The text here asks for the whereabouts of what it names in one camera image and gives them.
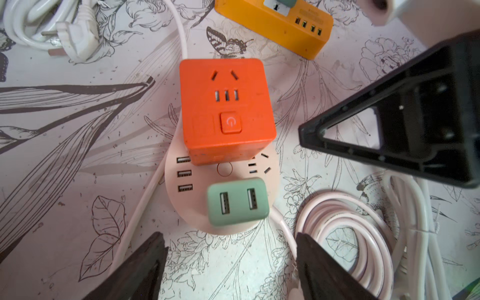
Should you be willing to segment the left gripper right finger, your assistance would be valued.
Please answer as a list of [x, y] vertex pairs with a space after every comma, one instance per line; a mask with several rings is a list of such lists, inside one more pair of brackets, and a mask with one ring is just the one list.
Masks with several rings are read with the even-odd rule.
[[298, 233], [296, 264], [305, 300], [374, 300], [310, 235]]

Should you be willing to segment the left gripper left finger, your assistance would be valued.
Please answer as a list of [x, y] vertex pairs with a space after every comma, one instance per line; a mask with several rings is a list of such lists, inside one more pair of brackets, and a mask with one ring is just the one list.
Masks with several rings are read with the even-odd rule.
[[157, 300], [168, 257], [161, 232], [154, 232], [86, 300]]

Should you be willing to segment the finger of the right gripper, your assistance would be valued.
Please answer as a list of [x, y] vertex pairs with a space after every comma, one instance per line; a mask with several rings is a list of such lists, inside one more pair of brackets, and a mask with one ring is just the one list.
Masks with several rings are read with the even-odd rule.
[[[378, 149], [325, 136], [371, 109]], [[441, 41], [299, 129], [304, 148], [446, 185], [480, 184], [480, 34]]]

